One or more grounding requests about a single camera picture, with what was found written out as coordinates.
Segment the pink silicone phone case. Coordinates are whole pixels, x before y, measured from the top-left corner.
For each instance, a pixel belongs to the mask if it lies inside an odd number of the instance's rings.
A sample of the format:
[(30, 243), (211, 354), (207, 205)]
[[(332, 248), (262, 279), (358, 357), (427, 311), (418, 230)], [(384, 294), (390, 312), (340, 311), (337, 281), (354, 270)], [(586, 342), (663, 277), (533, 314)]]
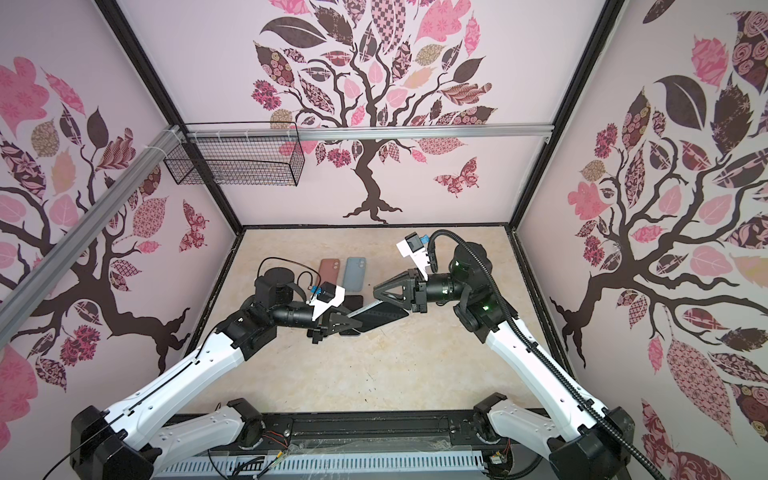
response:
[(341, 261), (338, 258), (322, 259), (319, 266), (320, 284), (330, 283), (337, 285), (341, 270)]

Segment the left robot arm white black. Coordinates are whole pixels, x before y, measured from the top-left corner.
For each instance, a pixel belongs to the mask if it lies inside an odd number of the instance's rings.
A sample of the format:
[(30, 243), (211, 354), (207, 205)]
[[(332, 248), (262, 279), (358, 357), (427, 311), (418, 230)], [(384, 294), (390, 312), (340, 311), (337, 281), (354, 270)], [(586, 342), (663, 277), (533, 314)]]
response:
[(89, 406), (71, 424), (69, 464), (81, 479), (150, 479), (209, 449), (251, 450), (267, 440), (262, 414), (243, 398), (191, 420), (167, 422), (209, 385), (277, 336), (304, 329), (314, 343), (362, 323), (344, 307), (342, 287), (325, 282), (307, 297), (285, 268), (254, 282), (255, 292), (218, 323), (201, 346), (136, 393), (105, 410)]

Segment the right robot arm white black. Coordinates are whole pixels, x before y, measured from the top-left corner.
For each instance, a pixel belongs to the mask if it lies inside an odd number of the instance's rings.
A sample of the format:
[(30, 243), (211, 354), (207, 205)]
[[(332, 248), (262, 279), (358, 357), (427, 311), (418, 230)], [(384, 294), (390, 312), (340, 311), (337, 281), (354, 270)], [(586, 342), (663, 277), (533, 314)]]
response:
[(481, 437), (527, 447), (560, 479), (617, 478), (631, 458), (633, 420), (588, 393), (536, 341), (502, 296), (485, 249), (459, 243), (445, 273), (438, 270), (435, 246), (419, 235), (401, 240), (397, 249), (415, 266), (377, 285), (375, 299), (411, 313), (452, 304), (463, 327), (512, 367), (544, 409), (537, 414), (494, 394), (475, 407)]

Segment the black smartphone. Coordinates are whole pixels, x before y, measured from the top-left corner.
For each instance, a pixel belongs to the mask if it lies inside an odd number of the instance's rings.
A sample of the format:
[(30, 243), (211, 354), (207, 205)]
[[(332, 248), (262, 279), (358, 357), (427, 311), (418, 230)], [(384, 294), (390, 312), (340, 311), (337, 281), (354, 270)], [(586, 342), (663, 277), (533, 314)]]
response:
[[(362, 295), (346, 295), (342, 305), (351, 312), (364, 306), (364, 297)], [(341, 336), (359, 336), (360, 332), (355, 329), (346, 330), (340, 333)]]
[(390, 303), (376, 301), (352, 312), (351, 317), (361, 322), (361, 325), (344, 331), (343, 335), (360, 335), (392, 322), (406, 318), (407, 310)]

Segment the light blue phone case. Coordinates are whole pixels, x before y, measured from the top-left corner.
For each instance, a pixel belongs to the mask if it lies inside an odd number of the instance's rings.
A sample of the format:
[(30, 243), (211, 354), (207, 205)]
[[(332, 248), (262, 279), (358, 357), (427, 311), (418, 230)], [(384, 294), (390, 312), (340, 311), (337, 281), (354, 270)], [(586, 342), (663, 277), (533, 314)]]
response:
[(364, 257), (348, 257), (346, 260), (342, 286), (348, 293), (363, 290), (367, 260)]

